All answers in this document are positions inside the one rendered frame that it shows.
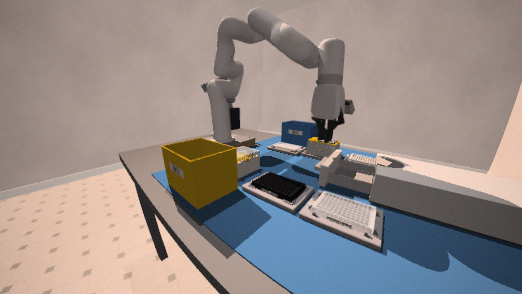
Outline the blue bench mat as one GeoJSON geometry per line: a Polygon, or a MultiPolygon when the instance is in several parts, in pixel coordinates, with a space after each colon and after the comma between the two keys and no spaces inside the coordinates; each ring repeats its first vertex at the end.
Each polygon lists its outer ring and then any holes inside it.
{"type": "Polygon", "coordinates": [[[522,294],[522,247],[368,202],[369,194],[327,183],[321,161],[267,149],[260,169],[238,179],[238,189],[196,209],[167,180],[151,173],[193,216],[229,247],[292,294],[522,294]],[[291,213],[242,185],[272,172],[314,187],[291,213]],[[380,251],[298,217],[318,191],[384,211],[380,251]]]}

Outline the yellow open-top bin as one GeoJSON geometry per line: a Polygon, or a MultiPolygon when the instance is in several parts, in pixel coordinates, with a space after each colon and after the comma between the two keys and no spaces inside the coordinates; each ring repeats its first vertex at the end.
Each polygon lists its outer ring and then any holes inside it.
{"type": "Polygon", "coordinates": [[[168,184],[197,210],[238,189],[237,148],[203,138],[161,147],[168,184]]]}

